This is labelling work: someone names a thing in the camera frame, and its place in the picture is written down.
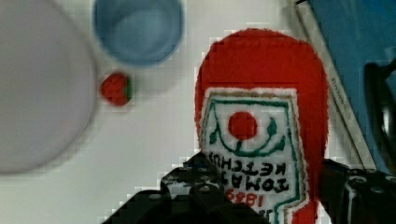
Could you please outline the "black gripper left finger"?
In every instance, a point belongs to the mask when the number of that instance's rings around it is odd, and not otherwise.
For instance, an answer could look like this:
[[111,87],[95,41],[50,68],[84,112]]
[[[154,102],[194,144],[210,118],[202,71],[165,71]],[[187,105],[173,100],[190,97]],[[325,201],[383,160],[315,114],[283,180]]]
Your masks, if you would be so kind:
[[103,224],[269,224],[245,203],[225,195],[216,167],[198,153],[161,179],[158,190],[137,192]]

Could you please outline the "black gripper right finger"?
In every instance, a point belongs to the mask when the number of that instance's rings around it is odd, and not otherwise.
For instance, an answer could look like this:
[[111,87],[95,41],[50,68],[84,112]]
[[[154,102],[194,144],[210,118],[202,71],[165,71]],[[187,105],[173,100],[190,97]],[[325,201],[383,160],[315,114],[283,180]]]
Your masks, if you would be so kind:
[[396,224],[395,177],[376,169],[325,159],[318,197],[332,224]]

